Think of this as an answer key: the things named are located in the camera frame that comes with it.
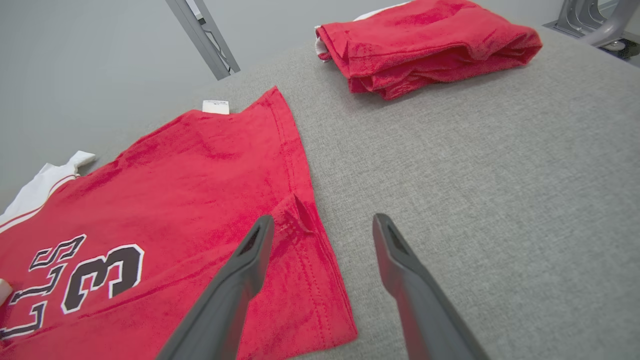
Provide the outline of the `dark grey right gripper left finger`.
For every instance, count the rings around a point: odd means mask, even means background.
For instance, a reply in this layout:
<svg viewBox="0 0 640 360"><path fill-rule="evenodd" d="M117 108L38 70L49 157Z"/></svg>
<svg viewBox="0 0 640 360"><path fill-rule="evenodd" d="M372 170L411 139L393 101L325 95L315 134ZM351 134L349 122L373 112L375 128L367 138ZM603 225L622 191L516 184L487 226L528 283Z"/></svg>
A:
<svg viewBox="0 0 640 360"><path fill-rule="evenodd" d="M158 360L235 360L250 301L262 290L274 218L259 217L173 331Z"/></svg>

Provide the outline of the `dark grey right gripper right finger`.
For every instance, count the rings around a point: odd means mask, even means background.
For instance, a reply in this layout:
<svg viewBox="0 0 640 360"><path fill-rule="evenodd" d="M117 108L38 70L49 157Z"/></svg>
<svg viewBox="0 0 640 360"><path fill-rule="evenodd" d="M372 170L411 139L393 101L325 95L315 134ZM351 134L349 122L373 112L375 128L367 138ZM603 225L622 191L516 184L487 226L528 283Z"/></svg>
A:
<svg viewBox="0 0 640 360"><path fill-rule="evenodd" d="M410 360L487 360L484 348L390 216L372 220L382 284L393 296Z"/></svg>

